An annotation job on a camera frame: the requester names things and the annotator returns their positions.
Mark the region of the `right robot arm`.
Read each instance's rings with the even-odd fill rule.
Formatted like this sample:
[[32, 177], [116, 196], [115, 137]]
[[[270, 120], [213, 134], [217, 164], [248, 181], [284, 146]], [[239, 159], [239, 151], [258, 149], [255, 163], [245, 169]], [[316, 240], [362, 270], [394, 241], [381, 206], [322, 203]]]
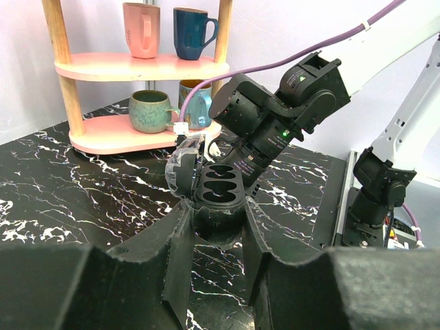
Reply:
[[[384, 68], [439, 35], [438, 1], [394, 1], [350, 32], [315, 46], [281, 78], [275, 93], [246, 71], [231, 76], [209, 115], [239, 137], [222, 162], [251, 186], [289, 142], [303, 140]], [[393, 231], [421, 155], [439, 130], [439, 45], [392, 120], [355, 163], [360, 189], [337, 234], [348, 246], [404, 248]]]

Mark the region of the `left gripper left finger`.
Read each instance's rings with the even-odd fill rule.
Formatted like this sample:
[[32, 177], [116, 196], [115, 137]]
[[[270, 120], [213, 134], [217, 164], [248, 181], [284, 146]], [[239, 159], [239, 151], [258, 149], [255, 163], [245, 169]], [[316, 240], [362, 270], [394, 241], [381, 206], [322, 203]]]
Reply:
[[62, 329], [185, 329], [193, 261], [193, 209], [164, 218], [108, 251], [82, 246]]

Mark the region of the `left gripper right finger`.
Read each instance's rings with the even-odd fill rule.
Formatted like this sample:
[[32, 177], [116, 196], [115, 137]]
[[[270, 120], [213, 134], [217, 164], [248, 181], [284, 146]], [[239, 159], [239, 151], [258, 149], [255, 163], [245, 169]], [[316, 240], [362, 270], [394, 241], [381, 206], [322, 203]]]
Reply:
[[350, 329], [328, 253], [288, 238], [250, 197], [242, 244], [256, 329]]

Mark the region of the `black earbud charging case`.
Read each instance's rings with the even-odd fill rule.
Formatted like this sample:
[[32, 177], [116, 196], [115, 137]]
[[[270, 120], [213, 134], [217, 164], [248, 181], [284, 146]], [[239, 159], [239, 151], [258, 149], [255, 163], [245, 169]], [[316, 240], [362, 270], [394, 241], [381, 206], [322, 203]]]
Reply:
[[166, 182], [172, 195], [189, 206], [195, 233], [228, 250], [239, 240], [245, 221], [242, 175], [233, 166], [207, 162], [204, 146], [204, 135], [180, 139], [165, 166]]

